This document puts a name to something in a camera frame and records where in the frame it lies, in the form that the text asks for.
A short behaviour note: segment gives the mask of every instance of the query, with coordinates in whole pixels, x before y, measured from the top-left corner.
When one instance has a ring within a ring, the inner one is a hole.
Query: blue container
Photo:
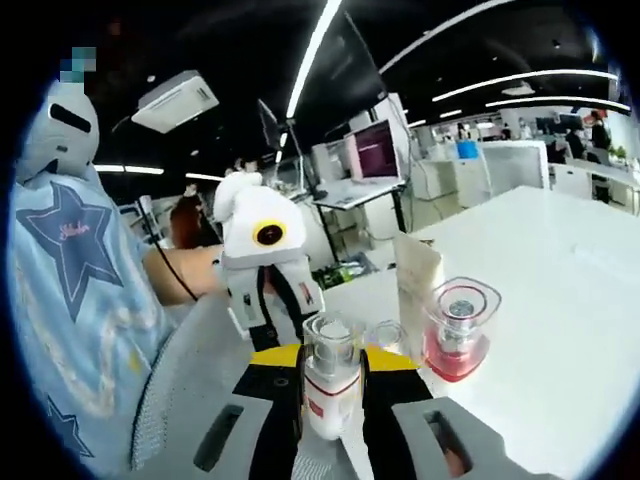
[[[458,157],[460,160],[474,160],[478,158],[478,146],[476,142],[464,141],[456,144],[458,147]]]

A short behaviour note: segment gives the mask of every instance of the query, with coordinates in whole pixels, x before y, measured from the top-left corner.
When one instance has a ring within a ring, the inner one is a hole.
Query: light blue shirt
[[[138,403],[173,324],[95,169],[15,185],[9,274],[24,361],[52,425],[96,475],[130,468]]]

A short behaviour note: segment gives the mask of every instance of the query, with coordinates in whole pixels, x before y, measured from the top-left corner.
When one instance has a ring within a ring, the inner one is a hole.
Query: white helmet
[[[100,133],[84,84],[54,81],[28,130],[16,164],[16,181],[38,173],[82,176],[93,161]]]

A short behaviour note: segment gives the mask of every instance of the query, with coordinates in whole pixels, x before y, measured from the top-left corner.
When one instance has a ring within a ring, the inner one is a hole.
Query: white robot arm
[[[279,345],[263,293],[267,280],[284,302],[300,341],[302,322],[323,309],[322,293],[304,252],[302,212],[261,183],[259,173],[234,172],[218,187],[213,206],[224,239],[219,271],[231,308],[258,351]]]

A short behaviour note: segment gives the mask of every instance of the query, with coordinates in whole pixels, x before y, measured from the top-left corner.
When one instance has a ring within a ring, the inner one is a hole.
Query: navy star
[[[80,438],[78,419],[75,415],[63,415],[51,397],[47,395],[47,415],[53,428],[62,437],[64,445],[82,457],[93,458],[93,453]]]
[[[84,203],[70,187],[51,182],[53,206],[19,210],[17,220],[53,257],[65,302],[76,321],[89,278],[122,286],[104,245],[111,209]]]

